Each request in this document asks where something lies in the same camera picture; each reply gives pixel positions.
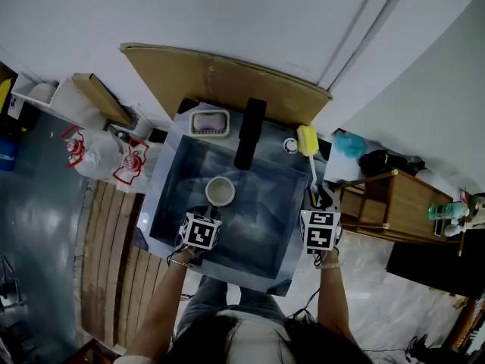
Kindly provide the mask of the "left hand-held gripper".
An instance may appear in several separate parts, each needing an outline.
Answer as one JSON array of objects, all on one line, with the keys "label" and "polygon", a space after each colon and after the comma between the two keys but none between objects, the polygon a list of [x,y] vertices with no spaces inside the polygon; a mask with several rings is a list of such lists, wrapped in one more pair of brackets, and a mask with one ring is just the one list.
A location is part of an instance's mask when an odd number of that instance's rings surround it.
[{"label": "left hand-held gripper", "polygon": [[179,229],[182,242],[203,250],[213,249],[220,238],[222,222],[218,206],[207,206],[205,216],[187,212]]}]

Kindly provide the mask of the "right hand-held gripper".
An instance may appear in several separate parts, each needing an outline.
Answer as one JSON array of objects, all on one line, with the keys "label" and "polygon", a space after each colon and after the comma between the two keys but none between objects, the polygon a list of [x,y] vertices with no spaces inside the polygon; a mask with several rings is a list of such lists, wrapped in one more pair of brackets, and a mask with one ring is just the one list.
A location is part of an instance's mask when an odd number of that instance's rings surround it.
[{"label": "right hand-held gripper", "polygon": [[339,198],[326,185],[308,187],[308,203],[304,202],[299,214],[299,235],[306,254],[331,251],[342,234]]}]

